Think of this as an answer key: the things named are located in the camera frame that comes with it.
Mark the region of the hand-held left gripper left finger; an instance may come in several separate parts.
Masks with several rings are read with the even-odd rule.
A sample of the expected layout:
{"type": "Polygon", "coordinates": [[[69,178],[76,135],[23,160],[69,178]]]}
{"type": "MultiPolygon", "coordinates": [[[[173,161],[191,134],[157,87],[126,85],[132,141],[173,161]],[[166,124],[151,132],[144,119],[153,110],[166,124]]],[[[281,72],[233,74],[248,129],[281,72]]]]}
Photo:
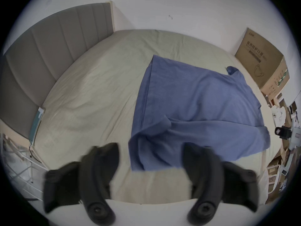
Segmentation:
{"type": "Polygon", "coordinates": [[[111,199],[110,182],[118,166],[119,145],[108,143],[93,146],[80,161],[47,171],[43,185],[45,213],[81,202],[95,224],[112,225],[116,216],[106,200],[111,199]]]}

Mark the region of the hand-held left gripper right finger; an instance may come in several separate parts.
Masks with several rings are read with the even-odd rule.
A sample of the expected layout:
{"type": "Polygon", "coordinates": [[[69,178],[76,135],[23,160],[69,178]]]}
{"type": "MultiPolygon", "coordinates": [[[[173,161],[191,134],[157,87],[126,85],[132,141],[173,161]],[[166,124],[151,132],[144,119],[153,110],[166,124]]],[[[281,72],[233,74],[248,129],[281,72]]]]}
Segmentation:
{"type": "Polygon", "coordinates": [[[203,226],[216,214],[220,202],[241,205],[252,212],[259,207],[256,173],[222,161],[209,147],[183,144],[183,168],[192,184],[191,198],[197,199],[187,214],[190,224],[203,226]]]}

